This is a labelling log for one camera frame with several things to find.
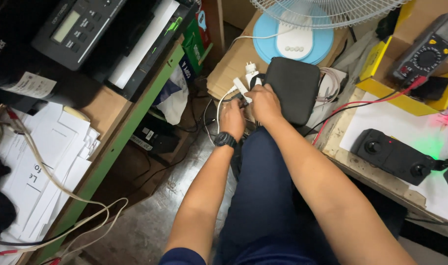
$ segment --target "multimeter dial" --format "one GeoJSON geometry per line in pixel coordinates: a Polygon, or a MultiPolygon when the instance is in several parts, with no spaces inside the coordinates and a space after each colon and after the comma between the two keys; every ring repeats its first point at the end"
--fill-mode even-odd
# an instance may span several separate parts
{"type": "Polygon", "coordinates": [[[429,72],[441,63],[441,53],[434,47],[423,46],[415,52],[412,63],[416,68],[429,72]]]}

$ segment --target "concrete floor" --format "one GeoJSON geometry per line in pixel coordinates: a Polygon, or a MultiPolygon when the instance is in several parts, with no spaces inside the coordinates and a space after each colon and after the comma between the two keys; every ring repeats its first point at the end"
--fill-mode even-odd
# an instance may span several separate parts
{"type": "MultiPolygon", "coordinates": [[[[211,133],[215,134],[216,124],[209,128],[211,133]]],[[[183,196],[213,148],[214,145],[207,134],[201,131],[187,157],[174,168],[168,181],[163,183],[152,197],[130,208],[105,237],[84,251],[102,265],[157,264],[183,196]]],[[[224,200],[216,222],[215,238],[227,216],[236,185],[237,182],[229,170],[224,200]]],[[[109,225],[85,235],[76,245],[97,239],[108,227],[109,225]]]]}

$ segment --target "green shelf edge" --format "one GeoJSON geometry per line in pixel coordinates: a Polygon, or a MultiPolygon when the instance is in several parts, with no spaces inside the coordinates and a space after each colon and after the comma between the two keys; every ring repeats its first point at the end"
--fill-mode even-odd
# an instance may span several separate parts
{"type": "MultiPolygon", "coordinates": [[[[112,144],[111,148],[106,151],[108,153],[104,156],[103,160],[101,160],[98,169],[91,175],[90,180],[85,184],[78,196],[84,199],[91,199],[184,54],[185,52],[183,51],[183,48],[181,45],[178,45],[168,60],[168,64],[164,65],[162,71],[158,74],[155,82],[150,87],[150,90],[147,92],[144,99],[141,102],[136,103],[137,108],[131,114],[129,121],[127,121],[121,132],[119,132],[119,135],[116,141],[112,144]]],[[[57,225],[54,234],[60,234],[66,231],[69,227],[73,226],[85,207],[85,202],[80,202],[77,200],[73,201],[72,206],[63,215],[62,220],[57,225]]],[[[44,247],[39,255],[39,258],[37,259],[37,263],[41,263],[45,259],[55,255],[61,247],[64,239],[65,237],[44,247]]]]}

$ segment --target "yellow box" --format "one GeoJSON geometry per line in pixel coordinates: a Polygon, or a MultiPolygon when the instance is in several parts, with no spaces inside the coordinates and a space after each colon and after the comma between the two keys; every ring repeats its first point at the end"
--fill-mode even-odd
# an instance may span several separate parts
{"type": "MultiPolygon", "coordinates": [[[[393,42],[396,42],[396,39],[390,36],[374,46],[358,76],[356,86],[379,98],[394,92],[394,89],[390,88],[394,87],[394,85],[386,78],[389,68],[395,61],[394,58],[389,56],[393,53],[389,50],[395,49],[395,45],[392,45],[393,42]]],[[[388,102],[415,116],[437,113],[448,107],[448,86],[440,100],[428,100],[426,103],[423,103],[409,96],[402,95],[388,102]]]]}

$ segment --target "hand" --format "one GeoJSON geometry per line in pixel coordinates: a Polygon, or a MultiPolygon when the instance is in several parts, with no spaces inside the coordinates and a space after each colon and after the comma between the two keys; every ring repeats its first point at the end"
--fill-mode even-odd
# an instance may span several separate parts
{"type": "Polygon", "coordinates": [[[252,99],[250,107],[253,117],[263,126],[268,126],[274,120],[282,118],[280,100],[269,84],[256,85],[252,91],[245,93],[252,99]]]}
{"type": "Polygon", "coordinates": [[[228,132],[239,142],[245,131],[244,109],[239,107],[240,99],[233,99],[222,107],[221,132],[228,132]]]}

